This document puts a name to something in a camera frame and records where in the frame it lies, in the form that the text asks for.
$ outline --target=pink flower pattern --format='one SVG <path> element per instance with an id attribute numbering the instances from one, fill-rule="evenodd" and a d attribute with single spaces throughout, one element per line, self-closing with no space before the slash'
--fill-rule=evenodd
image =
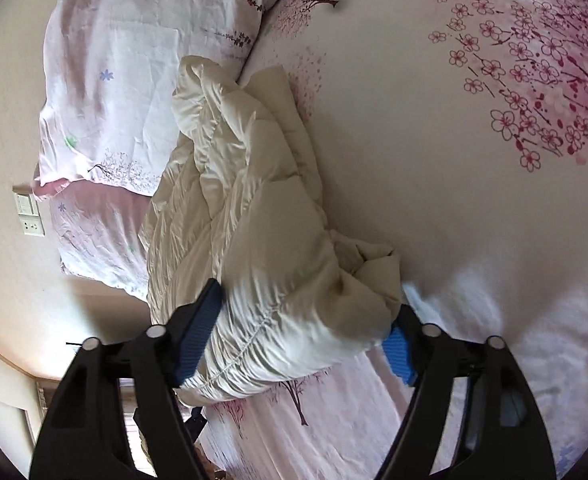
<path id="1" fill-rule="evenodd" d="M 480 47 L 478 46 L 478 38 L 475 38 L 471 34 L 466 34 L 464 37 L 460 36 L 460 43 L 468 52 L 478 52 L 480 50 Z"/>
<path id="2" fill-rule="evenodd" d="M 468 62 L 465 52 L 462 50 L 450 50 L 450 65 L 463 66 Z"/>
<path id="3" fill-rule="evenodd" d="M 464 18 L 466 16 L 470 16 L 469 14 L 469 8 L 468 6 L 464 5 L 464 4 L 456 4 L 453 8 L 452 8 L 452 12 L 454 14 L 456 14 L 457 18 Z"/>
<path id="4" fill-rule="evenodd" d="M 530 81 L 530 73 L 521 65 L 514 65 L 514 68 L 510 70 L 510 75 L 518 83 L 527 83 Z"/>
<path id="5" fill-rule="evenodd" d="M 438 30 L 435 30 L 433 33 L 431 33 L 429 35 L 429 40 L 432 43 L 439 43 L 440 41 L 446 41 L 447 40 L 447 35 L 445 34 L 445 32 L 439 32 Z"/>
<path id="6" fill-rule="evenodd" d="M 480 79 L 472 79 L 469 77 L 465 78 L 465 84 L 463 85 L 466 92 L 470 92 L 471 94 L 475 94 L 476 92 L 483 91 L 483 83 Z"/>
<path id="7" fill-rule="evenodd" d="M 454 42 L 449 64 L 466 72 L 465 92 L 492 100 L 489 125 L 516 147 L 520 166 L 533 173 L 551 155 L 586 164 L 588 0 L 455 0 L 453 18 L 439 9 L 456 34 L 429 40 Z"/>

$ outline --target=beige wall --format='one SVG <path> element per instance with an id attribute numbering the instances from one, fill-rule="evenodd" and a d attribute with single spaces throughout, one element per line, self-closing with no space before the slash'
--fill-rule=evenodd
<path id="1" fill-rule="evenodd" d="M 34 378 L 20 373 L 0 360 L 0 402 L 27 412 L 34 439 L 42 423 L 38 389 Z"/>
<path id="2" fill-rule="evenodd" d="M 0 354 L 28 373 L 60 378 L 74 356 L 65 342 L 113 342 L 149 323 L 146 304 L 59 270 L 48 205 L 45 238 L 22 234 L 11 194 L 38 158 L 45 102 L 42 45 L 56 0 L 0 0 Z"/>

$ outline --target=electrical socket panel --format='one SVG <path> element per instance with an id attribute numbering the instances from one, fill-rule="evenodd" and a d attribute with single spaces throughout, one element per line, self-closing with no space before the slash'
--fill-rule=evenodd
<path id="1" fill-rule="evenodd" d="M 45 229 L 40 216 L 18 215 L 22 231 L 30 236 L 45 236 Z"/>

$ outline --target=pillow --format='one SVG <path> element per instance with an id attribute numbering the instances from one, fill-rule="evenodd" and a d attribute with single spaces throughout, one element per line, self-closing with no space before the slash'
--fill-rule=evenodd
<path id="1" fill-rule="evenodd" d="M 69 184 L 50 200 L 62 271 L 146 301 L 146 254 L 137 233 L 147 206 L 149 197 L 120 187 Z"/>
<path id="2" fill-rule="evenodd" d="M 240 83 L 274 64 L 330 223 L 402 255 L 423 321 L 506 338 L 564 473 L 588 445 L 588 0 L 279 0 Z"/>
<path id="3" fill-rule="evenodd" d="M 236 79 L 275 0 L 58 0 L 45 35 L 40 183 L 87 179 L 152 195 L 176 145 L 179 60 Z"/>

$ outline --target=white duvet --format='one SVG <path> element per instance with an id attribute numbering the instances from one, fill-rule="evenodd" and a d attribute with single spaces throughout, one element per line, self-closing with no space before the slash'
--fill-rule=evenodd
<path id="1" fill-rule="evenodd" d="M 181 62 L 183 133 L 141 228 L 152 320 L 210 277 L 225 304 L 188 404 L 259 393 L 366 350 L 400 304 L 391 248 L 330 231 L 314 153 L 282 68 L 241 89 L 212 61 Z"/>

